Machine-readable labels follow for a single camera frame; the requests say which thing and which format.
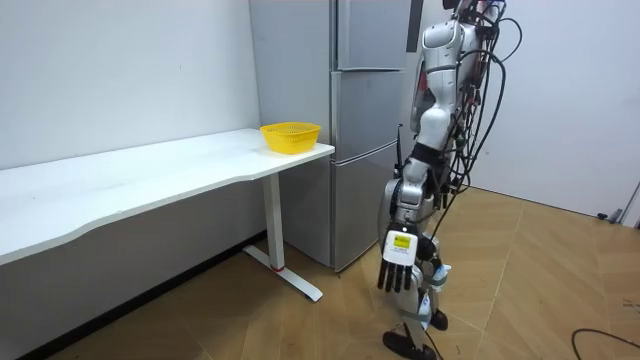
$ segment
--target white desk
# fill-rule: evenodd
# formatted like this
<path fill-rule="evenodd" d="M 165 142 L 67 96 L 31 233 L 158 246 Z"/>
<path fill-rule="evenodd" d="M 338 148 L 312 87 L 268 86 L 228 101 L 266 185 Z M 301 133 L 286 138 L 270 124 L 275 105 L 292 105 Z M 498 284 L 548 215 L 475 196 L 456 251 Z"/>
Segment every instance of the white desk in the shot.
<path fill-rule="evenodd" d="M 334 152 L 274 153 L 243 129 L 0 171 L 0 265 L 62 245 L 99 226 L 234 182 L 264 178 L 271 266 L 312 300 L 322 293 L 284 267 L 278 172 Z"/>

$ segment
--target parquet floor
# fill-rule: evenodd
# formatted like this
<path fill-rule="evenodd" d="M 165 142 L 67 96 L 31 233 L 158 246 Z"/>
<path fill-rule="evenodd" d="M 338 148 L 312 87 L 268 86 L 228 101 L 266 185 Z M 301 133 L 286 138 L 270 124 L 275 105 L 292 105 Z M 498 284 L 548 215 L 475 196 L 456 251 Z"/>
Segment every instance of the parquet floor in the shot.
<path fill-rule="evenodd" d="M 471 189 L 438 237 L 453 266 L 441 295 L 450 328 L 429 332 L 445 359 L 574 359 L 579 327 L 640 342 L 640 231 Z M 285 253 L 324 292 L 318 303 L 239 254 L 53 359 L 398 359 L 380 341 L 399 320 L 375 287 L 376 249 L 340 275 Z M 584 359 L 640 360 L 598 335 L 578 347 Z"/>

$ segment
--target freezer drawer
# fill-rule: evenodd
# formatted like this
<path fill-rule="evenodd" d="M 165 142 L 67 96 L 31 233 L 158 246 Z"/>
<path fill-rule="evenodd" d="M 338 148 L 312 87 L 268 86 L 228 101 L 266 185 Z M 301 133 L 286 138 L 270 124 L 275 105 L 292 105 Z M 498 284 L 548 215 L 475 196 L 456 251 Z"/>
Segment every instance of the freezer drawer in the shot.
<path fill-rule="evenodd" d="M 331 129 L 336 161 L 395 140 L 403 81 L 401 71 L 332 73 Z"/>
<path fill-rule="evenodd" d="M 393 178 L 395 144 L 342 165 L 334 165 L 333 267 L 349 265 L 378 237 L 378 206 Z"/>
<path fill-rule="evenodd" d="M 404 69 L 411 0 L 337 0 L 338 69 Z"/>

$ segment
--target refrigerator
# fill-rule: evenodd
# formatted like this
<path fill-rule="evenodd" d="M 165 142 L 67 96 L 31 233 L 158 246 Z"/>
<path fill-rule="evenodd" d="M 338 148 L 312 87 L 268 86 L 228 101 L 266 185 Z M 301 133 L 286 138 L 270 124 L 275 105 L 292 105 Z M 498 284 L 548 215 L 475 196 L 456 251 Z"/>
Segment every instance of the refrigerator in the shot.
<path fill-rule="evenodd" d="M 281 173 L 284 239 L 340 271 L 377 240 L 396 161 L 411 0 L 249 4 L 262 124 L 315 123 L 318 141 L 336 148 Z"/>

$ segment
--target humanoid robot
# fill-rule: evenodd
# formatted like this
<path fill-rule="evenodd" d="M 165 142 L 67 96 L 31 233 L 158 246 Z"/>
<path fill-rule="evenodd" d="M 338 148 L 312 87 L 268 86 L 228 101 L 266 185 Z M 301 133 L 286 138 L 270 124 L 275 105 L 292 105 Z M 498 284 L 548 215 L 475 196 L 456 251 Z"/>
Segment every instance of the humanoid robot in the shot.
<path fill-rule="evenodd" d="M 522 40 L 517 22 L 503 18 L 506 1 L 458 0 L 443 5 L 453 10 L 451 19 L 429 26 L 421 38 L 411 118 L 416 144 L 404 163 L 398 152 L 395 178 L 385 187 L 379 212 L 378 287 L 393 294 L 405 332 L 386 332 L 383 342 L 396 354 L 415 360 L 437 358 L 427 345 L 427 326 L 443 331 L 448 327 L 437 293 L 449 267 L 440 259 L 435 232 L 451 205 L 449 195 L 453 202 L 470 179 L 500 107 L 506 58 L 501 61 L 493 54 L 500 22 L 516 24 Z M 489 125 L 481 127 L 488 84 L 482 85 L 492 63 L 502 70 L 502 86 Z M 427 224 L 439 209 L 445 209 L 444 214 L 430 232 Z"/>

